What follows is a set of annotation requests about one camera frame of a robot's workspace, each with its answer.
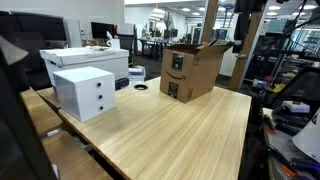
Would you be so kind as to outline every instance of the amazon box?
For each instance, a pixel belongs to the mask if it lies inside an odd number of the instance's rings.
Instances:
[[[168,47],[163,51],[160,91],[185,103],[210,92],[230,47],[226,41]]]

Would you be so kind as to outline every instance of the amazon logo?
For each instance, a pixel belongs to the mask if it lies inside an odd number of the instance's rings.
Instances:
[[[176,79],[176,80],[186,80],[186,76],[182,76],[182,77],[175,77],[175,76],[173,76],[173,75],[171,75],[168,71],[166,71],[167,72],[167,74],[170,76],[170,77],[172,77],[173,79]]]

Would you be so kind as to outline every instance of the floor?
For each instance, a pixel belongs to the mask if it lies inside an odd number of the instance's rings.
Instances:
[[[144,66],[146,68],[146,81],[159,77],[161,75],[161,60],[155,60],[154,58],[145,57],[145,56],[133,56],[133,65],[140,65]],[[216,84],[219,84],[224,87],[228,87],[228,84],[230,82],[230,77],[218,75],[216,79]],[[241,89],[239,90],[240,93],[248,94],[249,88],[251,86],[251,83],[243,83]],[[262,169],[261,172],[259,171],[259,177],[255,177],[253,175],[249,177],[249,174],[252,174],[252,172],[257,170],[254,166],[254,154],[256,151],[259,150],[259,147],[261,146],[260,141],[257,140],[256,136],[249,135],[246,139],[246,143],[244,145],[244,150],[242,153],[242,161],[241,161],[241,167],[239,172],[239,178],[240,180],[245,179],[268,179],[268,171],[266,169]]]

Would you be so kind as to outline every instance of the white drawer unit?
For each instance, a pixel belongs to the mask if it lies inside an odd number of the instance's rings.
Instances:
[[[115,80],[128,77],[129,51],[127,50],[97,51],[83,47],[40,50],[40,55],[46,64],[53,86],[55,86],[53,72],[89,66],[114,73]]]
[[[53,73],[62,109],[84,122],[115,106],[114,74],[94,67]]]

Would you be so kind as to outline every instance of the ceiling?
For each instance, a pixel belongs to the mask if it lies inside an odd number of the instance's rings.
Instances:
[[[163,10],[170,10],[174,12],[178,12],[180,14],[185,15],[186,17],[202,17],[204,15],[203,11],[200,11],[200,7],[205,7],[206,0],[197,0],[197,1],[190,1],[190,0],[185,0],[184,2],[181,2],[181,0],[176,0],[179,2],[164,2],[164,3],[144,3],[144,4],[131,4],[131,5],[126,5],[126,6],[136,6],[136,7],[141,7],[141,6],[153,6],[157,7]],[[219,4],[221,6],[225,5],[234,5],[236,0],[220,0]],[[277,18],[278,16],[286,16],[286,15],[292,15],[294,12],[298,12],[299,9],[298,7],[301,5],[303,2],[302,0],[290,0],[289,2],[285,2],[283,4],[277,3],[275,0],[269,0],[271,1],[270,6],[279,6],[279,10],[268,10],[268,12],[274,12],[277,13],[277,15],[273,16],[267,16],[267,18]],[[314,0],[308,0],[307,5],[317,5]],[[182,11],[181,8],[188,8],[190,9],[189,12]],[[301,18],[308,18],[312,10],[304,10],[303,12],[306,13],[305,15],[302,15]],[[227,15],[228,18],[231,17],[233,9],[229,10],[229,15]],[[225,11],[218,11],[217,18],[224,18],[225,17]]]

